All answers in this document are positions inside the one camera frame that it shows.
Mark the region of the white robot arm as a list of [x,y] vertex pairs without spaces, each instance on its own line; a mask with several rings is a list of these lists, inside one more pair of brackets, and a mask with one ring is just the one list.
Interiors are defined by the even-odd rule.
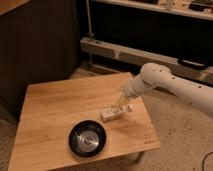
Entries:
[[155,88],[166,89],[213,118],[213,87],[175,76],[168,67],[156,63],[144,64],[140,73],[123,85],[122,94],[113,107],[127,105],[131,99]]

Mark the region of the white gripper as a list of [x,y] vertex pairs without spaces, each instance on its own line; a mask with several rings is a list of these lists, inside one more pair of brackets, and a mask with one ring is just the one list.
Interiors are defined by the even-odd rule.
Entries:
[[128,111],[129,109],[129,103],[130,103],[131,98],[128,97],[125,94],[122,94],[119,99],[118,102],[116,102],[115,104],[112,105],[112,110],[117,111],[119,109],[119,105],[121,106],[121,109],[123,111]]

